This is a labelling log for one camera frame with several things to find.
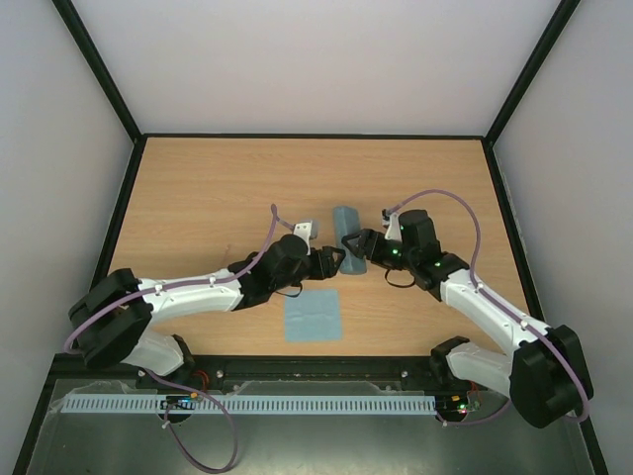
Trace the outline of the blue-grey glasses case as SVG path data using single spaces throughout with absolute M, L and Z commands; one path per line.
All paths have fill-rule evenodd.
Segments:
M 362 275 L 367 272 L 364 258 L 356 257 L 345 245 L 356 244 L 361 231 L 360 215 L 355 208 L 337 206 L 332 210 L 336 246 L 345 251 L 345 257 L 339 267 L 344 275 Z

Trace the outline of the light blue cleaning cloth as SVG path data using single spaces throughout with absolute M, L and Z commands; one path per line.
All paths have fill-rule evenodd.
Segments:
M 287 342 L 323 342 L 343 336 L 339 294 L 336 290 L 304 290 L 284 301 Z

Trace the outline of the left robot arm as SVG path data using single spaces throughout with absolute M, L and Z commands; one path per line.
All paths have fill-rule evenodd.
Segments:
M 233 312 L 267 303 L 306 280 L 334 277 L 344 250 L 308 246 L 287 234 L 263 252 L 214 273 L 184 280 L 138 279 L 119 269 L 96 285 L 69 311 L 72 333 L 65 352 L 82 356 L 87 368 L 125 363 L 176 384 L 192 372 L 193 355 L 184 338 L 154 326 L 207 312 Z

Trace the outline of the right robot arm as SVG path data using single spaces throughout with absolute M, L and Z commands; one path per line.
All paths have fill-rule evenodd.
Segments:
M 412 283 L 476 324 L 499 350 L 455 336 L 430 353 L 433 380 L 450 388 L 471 381 L 506 397 L 535 428 L 588 414 L 593 388 L 578 335 L 548 326 L 510 304 L 479 279 L 473 265 L 442 249 L 424 210 L 385 213 L 385 230 L 362 229 L 342 238 L 355 257 L 385 271 L 406 271 Z

